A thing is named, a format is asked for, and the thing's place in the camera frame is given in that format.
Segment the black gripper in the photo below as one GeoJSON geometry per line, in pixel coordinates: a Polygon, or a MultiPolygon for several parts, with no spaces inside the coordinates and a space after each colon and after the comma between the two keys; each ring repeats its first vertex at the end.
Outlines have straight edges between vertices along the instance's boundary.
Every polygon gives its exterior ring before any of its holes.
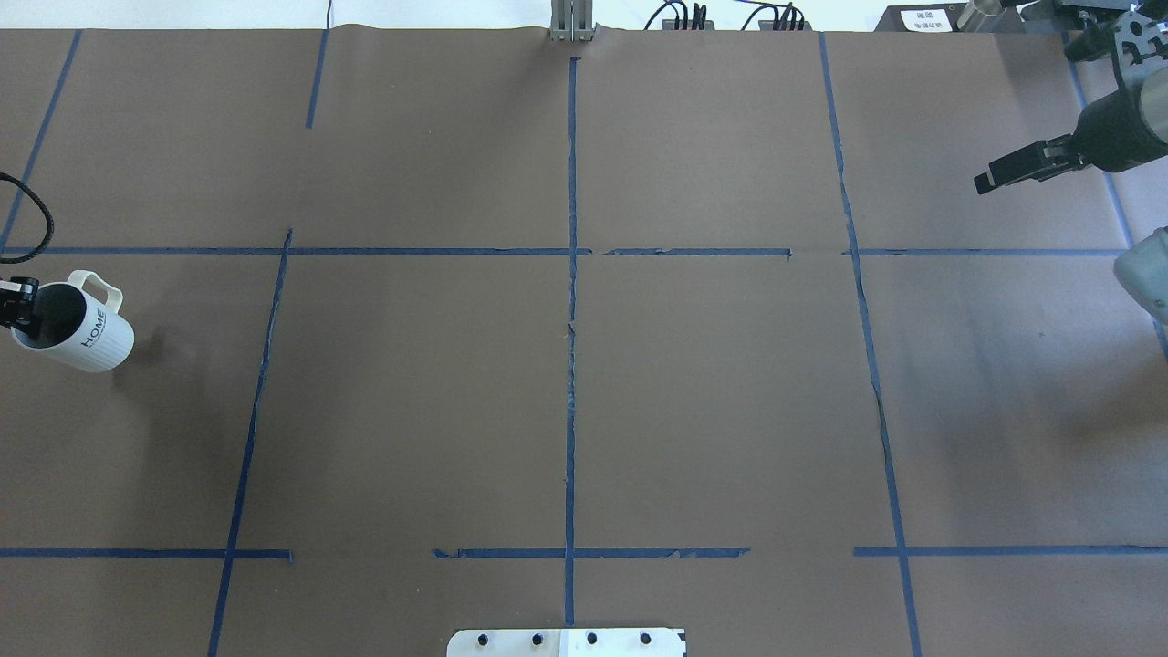
{"type": "Polygon", "coordinates": [[[976,195],[1009,184],[1047,182],[1078,170],[1078,158],[1110,173],[1157,161],[1167,154],[1164,129],[1164,87],[1143,87],[1131,94],[1117,90],[1092,101],[1079,115],[1072,136],[1040,139],[988,162],[975,177],[976,195]]]}

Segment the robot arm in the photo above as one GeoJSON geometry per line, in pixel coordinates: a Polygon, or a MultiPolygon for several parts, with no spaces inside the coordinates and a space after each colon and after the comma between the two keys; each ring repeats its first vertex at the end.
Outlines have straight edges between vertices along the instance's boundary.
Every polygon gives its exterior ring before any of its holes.
{"type": "Polygon", "coordinates": [[[1115,90],[1082,109],[1072,132],[1031,141],[988,162],[975,177],[976,194],[1010,184],[1047,182],[1089,167],[1122,173],[1167,153],[1164,137],[1164,2],[1122,5],[1110,18],[1089,21],[1068,40],[1068,62],[1107,58],[1115,90]]]}

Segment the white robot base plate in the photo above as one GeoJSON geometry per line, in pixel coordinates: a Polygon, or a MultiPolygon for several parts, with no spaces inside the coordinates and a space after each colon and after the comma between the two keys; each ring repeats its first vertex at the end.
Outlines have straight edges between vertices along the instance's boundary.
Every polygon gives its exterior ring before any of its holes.
{"type": "Polygon", "coordinates": [[[467,629],[447,656],[688,656],[681,629],[663,627],[467,629]]]}

